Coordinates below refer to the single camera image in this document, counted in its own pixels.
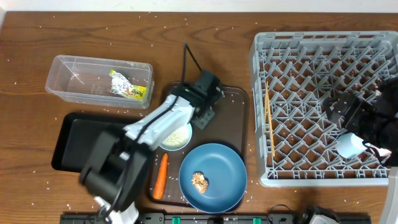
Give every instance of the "small bowl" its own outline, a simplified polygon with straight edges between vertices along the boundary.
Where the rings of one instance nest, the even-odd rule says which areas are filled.
[[[177,150],[180,150],[183,147],[187,146],[187,144],[191,141],[191,138],[192,138],[192,125],[190,123],[188,123],[187,127],[188,127],[188,135],[189,135],[189,137],[188,137],[188,141],[187,141],[187,143],[185,143],[185,145],[183,145],[182,147],[179,147],[179,148],[173,148],[173,147],[167,147],[167,146],[163,145],[163,143],[161,143],[160,147],[165,149],[165,150],[167,150],[167,151],[177,151]]]

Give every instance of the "dish rack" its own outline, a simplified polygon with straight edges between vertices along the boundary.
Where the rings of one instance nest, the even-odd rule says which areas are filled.
[[[336,138],[346,132],[328,121],[322,102],[344,91],[369,103],[377,83],[398,74],[398,33],[265,32],[254,38],[249,61],[254,98],[256,159],[265,187],[387,185],[389,169],[371,151],[341,157]],[[275,156],[264,119],[269,85]]]

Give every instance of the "chopsticks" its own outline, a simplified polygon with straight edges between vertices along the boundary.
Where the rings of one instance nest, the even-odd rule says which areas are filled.
[[[271,120],[271,105],[269,102],[269,94],[268,94],[268,82],[266,82],[266,100],[264,105],[264,119],[267,123],[267,116],[268,116],[268,123],[269,123],[269,138],[271,140],[271,149],[272,149],[272,156],[275,156],[275,147],[274,147],[274,133],[272,131],[272,120]]]

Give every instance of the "clear plastic container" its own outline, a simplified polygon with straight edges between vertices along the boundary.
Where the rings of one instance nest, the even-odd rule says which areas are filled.
[[[125,76],[133,85],[146,87],[143,99],[111,93],[111,70]],[[153,88],[152,66],[147,63],[68,55],[54,58],[45,85],[49,93],[67,102],[137,109],[148,108]]]

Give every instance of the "plate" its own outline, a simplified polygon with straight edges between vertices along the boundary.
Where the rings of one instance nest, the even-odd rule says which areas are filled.
[[[192,185],[192,175],[202,172],[209,186],[204,194]],[[226,212],[243,197],[248,182],[239,155],[222,144],[204,144],[192,150],[180,168],[180,188],[193,207],[207,213]]]

